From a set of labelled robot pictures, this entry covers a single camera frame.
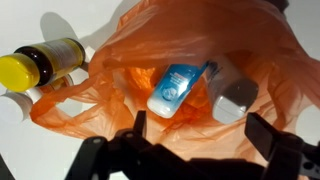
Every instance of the brown glass bottle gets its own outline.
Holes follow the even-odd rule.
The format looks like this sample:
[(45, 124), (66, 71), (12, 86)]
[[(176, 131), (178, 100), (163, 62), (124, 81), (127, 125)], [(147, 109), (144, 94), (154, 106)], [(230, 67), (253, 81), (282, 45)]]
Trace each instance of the brown glass bottle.
[(25, 91), (69, 74), (84, 60), (84, 48), (70, 38), (23, 46), (0, 58), (0, 81), (12, 91)]

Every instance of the yellow bottle cap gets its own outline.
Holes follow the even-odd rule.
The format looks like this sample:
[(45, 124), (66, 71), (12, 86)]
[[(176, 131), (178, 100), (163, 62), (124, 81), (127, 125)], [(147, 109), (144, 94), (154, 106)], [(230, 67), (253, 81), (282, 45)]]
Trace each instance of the yellow bottle cap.
[(22, 92), (38, 84), (40, 73), (28, 56), (14, 53), (0, 58), (0, 82), (9, 90)]

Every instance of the black object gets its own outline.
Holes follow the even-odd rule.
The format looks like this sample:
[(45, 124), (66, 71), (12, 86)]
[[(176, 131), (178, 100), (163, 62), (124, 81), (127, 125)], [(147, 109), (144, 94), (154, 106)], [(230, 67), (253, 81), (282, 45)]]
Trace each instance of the black object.
[(160, 144), (144, 138), (146, 112), (139, 111), (134, 128), (115, 138), (86, 139), (66, 177), (67, 180), (105, 180), (123, 171), (129, 179), (246, 179), (296, 180), (298, 175), (320, 178), (319, 147), (294, 134), (279, 132), (258, 114), (249, 113), (245, 134), (262, 156), (266, 168), (243, 159), (191, 159), (186, 162)]
[(1, 155), (0, 155), (0, 179), (15, 180)]

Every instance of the blue packaging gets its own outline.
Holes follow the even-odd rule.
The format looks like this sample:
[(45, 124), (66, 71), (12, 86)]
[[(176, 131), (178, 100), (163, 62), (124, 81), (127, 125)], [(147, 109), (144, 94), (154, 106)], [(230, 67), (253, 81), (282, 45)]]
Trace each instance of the blue packaging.
[(148, 108), (163, 118), (171, 118), (206, 69), (187, 64), (170, 65), (149, 97)]

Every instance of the white container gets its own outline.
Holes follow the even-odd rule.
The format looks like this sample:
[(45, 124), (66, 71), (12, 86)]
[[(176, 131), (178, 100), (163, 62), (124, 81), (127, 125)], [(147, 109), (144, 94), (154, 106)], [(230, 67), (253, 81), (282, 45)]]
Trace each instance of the white container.
[(241, 119), (258, 94), (258, 85), (225, 56), (209, 62), (205, 79), (212, 104), (212, 117), (224, 124)]
[(29, 117), (31, 108), (43, 94), (55, 91), (61, 87), (72, 86), (73, 82), (69, 75), (55, 80), (49, 85), (34, 87), (25, 92), (7, 92), (0, 96), (0, 120), (17, 124)]
[(28, 118), (32, 105), (32, 100), (24, 94), (6, 93), (0, 96), (0, 121), (17, 124)]

